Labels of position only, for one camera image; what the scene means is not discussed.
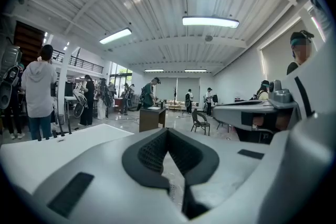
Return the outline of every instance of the chair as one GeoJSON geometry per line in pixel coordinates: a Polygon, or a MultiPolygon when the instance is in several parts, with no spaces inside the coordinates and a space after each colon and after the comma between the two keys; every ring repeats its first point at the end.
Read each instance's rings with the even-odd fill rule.
{"type": "Polygon", "coordinates": [[[208,135],[210,136],[210,123],[208,123],[206,117],[197,112],[196,110],[193,111],[193,113],[191,113],[192,117],[193,117],[193,122],[194,122],[194,125],[193,127],[191,128],[191,132],[193,131],[193,128],[195,127],[195,132],[196,132],[196,129],[197,127],[201,127],[201,129],[204,130],[204,135],[206,135],[206,128],[209,127],[209,132],[208,132],[208,135]],[[197,116],[200,116],[203,118],[204,122],[200,122],[198,119],[197,119],[197,116]]]}

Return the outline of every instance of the metal railing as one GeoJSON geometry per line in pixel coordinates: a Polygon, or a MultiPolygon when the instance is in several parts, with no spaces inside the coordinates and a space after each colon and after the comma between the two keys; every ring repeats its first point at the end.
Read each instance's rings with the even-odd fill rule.
{"type": "MultiPolygon", "coordinates": [[[[54,52],[52,53],[52,56],[53,56],[52,60],[57,61],[57,62],[63,62],[64,55],[65,55],[64,52],[54,50],[54,52]]],[[[103,73],[103,68],[104,68],[102,66],[96,65],[95,63],[84,61],[74,56],[70,57],[69,65],[91,70],[91,71],[98,72],[98,73],[103,73]]]]}

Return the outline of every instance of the white hoodie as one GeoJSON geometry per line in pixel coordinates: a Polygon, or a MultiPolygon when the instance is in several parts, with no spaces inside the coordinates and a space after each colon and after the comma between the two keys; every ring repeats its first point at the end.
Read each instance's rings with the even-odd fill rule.
{"type": "Polygon", "coordinates": [[[27,112],[30,118],[42,118],[52,112],[50,84],[57,79],[53,66],[45,61],[31,62],[22,74],[22,88],[26,90],[27,112]]]}

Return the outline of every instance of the floor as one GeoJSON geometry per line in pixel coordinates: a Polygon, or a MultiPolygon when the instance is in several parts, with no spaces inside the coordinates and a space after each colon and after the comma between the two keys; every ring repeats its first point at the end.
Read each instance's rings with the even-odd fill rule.
{"type": "MultiPolygon", "coordinates": [[[[210,137],[214,137],[217,139],[227,139],[232,141],[239,141],[238,136],[236,133],[230,131],[227,132],[227,125],[220,125],[218,130],[218,123],[215,121],[212,117],[207,116],[208,123],[210,123],[210,137]]],[[[70,125],[71,125],[71,131],[75,132],[75,128],[86,128],[85,126],[78,126],[79,119],[71,118],[70,119],[70,125]]],[[[136,133],[139,131],[139,111],[138,112],[132,112],[129,111],[128,115],[120,115],[116,113],[109,114],[108,119],[104,120],[98,120],[93,119],[92,125],[98,125],[101,123],[105,123],[111,126],[114,126],[116,128],[120,128],[132,133],[136,133]]],[[[173,127],[178,128],[181,130],[185,130],[185,132],[190,132],[191,128],[193,126],[193,119],[191,115],[186,114],[185,112],[183,114],[180,113],[180,111],[167,111],[166,113],[166,127],[173,127]]],[[[67,130],[67,126],[63,125],[63,130],[67,130]]],[[[14,139],[12,140],[9,137],[8,130],[4,130],[3,134],[3,143],[19,143],[23,141],[29,141],[31,139],[30,133],[28,132],[28,127],[25,127],[23,131],[26,133],[25,137],[23,137],[21,140],[14,139]]],[[[204,131],[201,128],[197,128],[196,133],[198,134],[204,134],[204,131]]],[[[172,160],[169,153],[166,155],[164,162],[164,171],[163,176],[169,179],[171,190],[170,190],[170,197],[176,204],[179,210],[182,208],[182,200],[183,200],[183,193],[184,193],[184,177],[180,173],[180,171],[177,169],[174,161],[172,160]]]]}

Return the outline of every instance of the balcony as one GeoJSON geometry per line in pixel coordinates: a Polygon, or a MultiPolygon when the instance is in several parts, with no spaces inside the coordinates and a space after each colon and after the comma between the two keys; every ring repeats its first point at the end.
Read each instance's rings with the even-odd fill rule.
{"type": "MultiPolygon", "coordinates": [[[[52,56],[53,56],[52,60],[54,62],[63,62],[64,55],[65,55],[64,52],[54,50],[54,52],[52,53],[52,56]]],[[[86,69],[86,70],[91,70],[93,72],[97,72],[97,73],[100,73],[100,74],[103,73],[103,68],[104,68],[102,66],[96,65],[95,63],[84,61],[84,60],[76,58],[74,56],[70,57],[69,65],[79,67],[79,68],[83,68],[83,69],[86,69]]]]}

